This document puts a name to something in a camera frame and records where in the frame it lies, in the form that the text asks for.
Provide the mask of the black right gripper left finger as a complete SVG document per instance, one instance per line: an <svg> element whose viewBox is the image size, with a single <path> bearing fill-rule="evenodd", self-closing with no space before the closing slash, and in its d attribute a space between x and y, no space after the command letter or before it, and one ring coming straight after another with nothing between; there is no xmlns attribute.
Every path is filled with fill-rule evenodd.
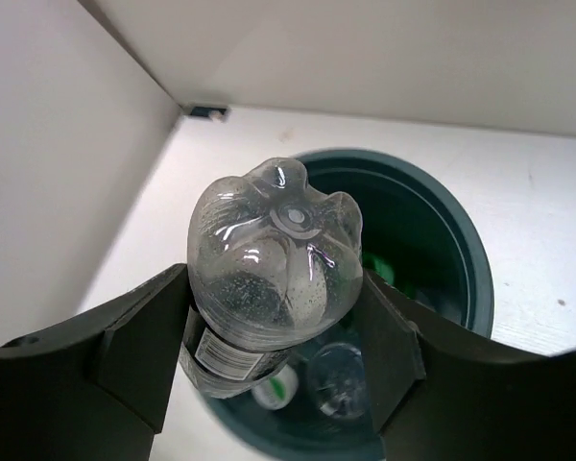
<svg viewBox="0 0 576 461"><path fill-rule="evenodd" d="M163 429L191 297L176 264L0 347L0 460L146 460Z"/></svg>

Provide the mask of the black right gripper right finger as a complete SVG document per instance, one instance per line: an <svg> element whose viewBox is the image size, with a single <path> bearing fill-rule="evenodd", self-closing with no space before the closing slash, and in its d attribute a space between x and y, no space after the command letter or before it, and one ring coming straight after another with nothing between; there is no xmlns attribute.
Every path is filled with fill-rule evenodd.
<svg viewBox="0 0 576 461"><path fill-rule="evenodd" d="M497 343L366 272L359 336L389 460L576 460L576 349Z"/></svg>

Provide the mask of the blue label clear water bottle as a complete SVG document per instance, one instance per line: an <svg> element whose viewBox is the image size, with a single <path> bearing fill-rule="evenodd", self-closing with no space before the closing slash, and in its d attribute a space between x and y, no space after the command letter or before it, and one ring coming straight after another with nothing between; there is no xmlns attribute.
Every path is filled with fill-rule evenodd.
<svg viewBox="0 0 576 461"><path fill-rule="evenodd" d="M355 421L369 410L362 353L350 343L320 348L307 364L306 384L318 410L331 419Z"/></svg>

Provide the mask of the green plastic soda bottle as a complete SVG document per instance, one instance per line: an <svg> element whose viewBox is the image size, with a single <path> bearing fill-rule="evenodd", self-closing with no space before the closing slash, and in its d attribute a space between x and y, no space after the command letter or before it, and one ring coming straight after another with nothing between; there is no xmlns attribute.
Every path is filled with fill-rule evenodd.
<svg viewBox="0 0 576 461"><path fill-rule="evenodd" d="M431 300L404 276L398 276L393 265L383 256L363 252L363 266L377 273L389 285L393 286L408 298L415 300L429 309L433 308Z"/></svg>

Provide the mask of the clear bottle black label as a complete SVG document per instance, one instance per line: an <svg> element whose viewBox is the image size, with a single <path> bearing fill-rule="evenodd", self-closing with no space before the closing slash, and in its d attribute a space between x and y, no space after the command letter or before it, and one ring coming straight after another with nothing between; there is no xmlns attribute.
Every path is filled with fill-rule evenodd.
<svg viewBox="0 0 576 461"><path fill-rule="evenodd" d="M314 188L294 158L209 185L187 235L180 364L193 385L214 399L242 394L337 324L361 291L362 229L355 200Z"/></svg>

